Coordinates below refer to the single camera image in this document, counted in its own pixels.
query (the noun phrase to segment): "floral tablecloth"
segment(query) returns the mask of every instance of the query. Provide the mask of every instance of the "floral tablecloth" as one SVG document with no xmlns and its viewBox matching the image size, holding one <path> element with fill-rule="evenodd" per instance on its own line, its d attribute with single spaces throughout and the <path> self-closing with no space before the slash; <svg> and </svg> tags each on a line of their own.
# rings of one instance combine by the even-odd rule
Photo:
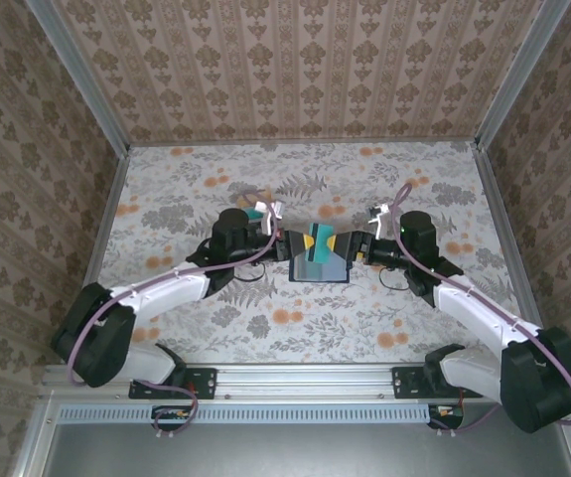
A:
<svg viewBox="0 0 571 477">
<path fill-rule="evenodd" d="M 126 184 L 99 281 L 135 283 L 181 263 L 210 235 L 218 212 L 264 189 L 284 203 L 286 229 L 309 223 L 371 230 L 367 208 L 415 186 L 403 211 L 429 213 L 441 252 L 492 298 L 518 313 L 470 144 L 327 143 L 145 147 L 130 151 Z M 250 277 L 260 269 L 237 271 Z M 348 284 L 291 283 L 285 263 L 255 283 L 232 282 L 138 328 L 189 363 L 421 361 L 445 344 L 477 340 L 379 269 L 356 264 Z M 389 286 L 401 272 L 382 273 Z"/>
</svg>

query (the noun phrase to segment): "wall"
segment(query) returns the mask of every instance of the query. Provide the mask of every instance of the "wall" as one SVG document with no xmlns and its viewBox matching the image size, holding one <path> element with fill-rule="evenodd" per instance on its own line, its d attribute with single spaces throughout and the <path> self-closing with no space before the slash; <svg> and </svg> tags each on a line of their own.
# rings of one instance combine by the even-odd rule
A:
<svg viewBox="0 0 571 477">
<path fill-rule="evenodd" d="M 470 137 L 539 0 L 57 0 L 137 144 Z"/>
<path fill-rule="evenodd" d="M 571 5 L 489 155 L 545 323 L 571 335 Z"/>
<path fill-rule="evenodd" d="M 0 0 L 0 475 L 79 289 L 116 158 L 23 1 Z"/>
</svg>

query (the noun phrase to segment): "yellow block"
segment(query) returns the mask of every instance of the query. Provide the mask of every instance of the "yellow block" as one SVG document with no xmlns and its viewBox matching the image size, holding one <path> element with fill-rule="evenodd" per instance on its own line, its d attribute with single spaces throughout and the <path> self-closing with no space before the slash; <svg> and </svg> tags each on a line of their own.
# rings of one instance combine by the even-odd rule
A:
<svg viewBox="0 0 571 477">
<path fill-rule="evenodd" d="M 303 243 L 305 244 L 305 250 L 309 250 L 312 246 L 314 246 L 314 238 L 312 236 L 308 236 L 307 234 L 303 234 Z"/>
<path fill-rule="evenodd" d="M 334 251 L 334 245 L 336 245 L 336 236 L 331 236 L 327 239 L 329 250 Z"/>
</svg>

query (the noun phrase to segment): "floral wallpaper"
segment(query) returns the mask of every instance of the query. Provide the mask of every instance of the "floral wallpaper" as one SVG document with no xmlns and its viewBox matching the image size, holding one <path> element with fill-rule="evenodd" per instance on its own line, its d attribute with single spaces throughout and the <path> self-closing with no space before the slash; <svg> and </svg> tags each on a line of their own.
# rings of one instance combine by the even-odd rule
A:
<svg viewBox="0 0 571 477">
<path fill-rule="evenodd" d="M 0 0 L 0 475 L 78 291 L 115 155 L 23 1 Z"/>
<path fill-rule="evenodd" d="M 134 144 L 471 137 L 541 0 L 57 0 Z"/>
<path fill-rule="evenodd" d="M 489 155 L 541 315 L 571 336 L 571 4 Z"/>
<path fill-rule="evenodd" d="M 180 264 L 211 235 L 219 212 L 246 205 L 246 191 L 282 201 L 285 229 L 320 222 L 345 232 L 371 230 L 367 208 L 392 201 L 406 181 L 415 189 L 403 210 L 429 213 L 441 252 L 517 312 L 467 142 L 133 148 L 99 280 L 136 283 Z M 260 272 L 248 265 L 236 274 Z M 259 281 L 233 281 L 154 317 L 132 340 L 161 342 L 189 363 L 421 361 L 445 344 L 477 344 L 409 291 L 384 288 L 379 274 L 357 263 L 347 284 L 292 283 L 288 263 L 268 264 Z M 406 286 L 400 271 L 381 278 Z"/>
</svg>

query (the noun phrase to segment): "floral mat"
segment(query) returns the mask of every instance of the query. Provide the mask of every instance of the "floral mat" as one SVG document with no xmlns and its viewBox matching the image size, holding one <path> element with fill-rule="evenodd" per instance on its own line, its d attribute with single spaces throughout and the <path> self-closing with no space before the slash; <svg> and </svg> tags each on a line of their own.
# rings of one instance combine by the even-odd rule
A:
<svg viewBox="0 0 571 477">
<path fill-rule="evenodd" d="M 135 283 L 181 263 L 210 236 L 220 211 L 244 205 L 245 191 L 264 189 L 283 202 L 286 229 L 306 232 L 318 222 L 372 231 L 367 208 L 391 202 L 406 181 L 415 187 L 402 210 L 429 213 L 441 253 L 518 313 L 466 142 L 133 148 L 99 281 Z M 285 263 L 268 264 L 259 281 L 235 280 L 154 318 L 132 339 L 161 342 L 189 363 L 422 361 L 446 344 L 477 343 L 409 291 L 384 288 L 379 274 L 357 263 L 350 283 L 291 283 Z M 381 277 L 406 286 L 399 271 Z"/>
</svg>

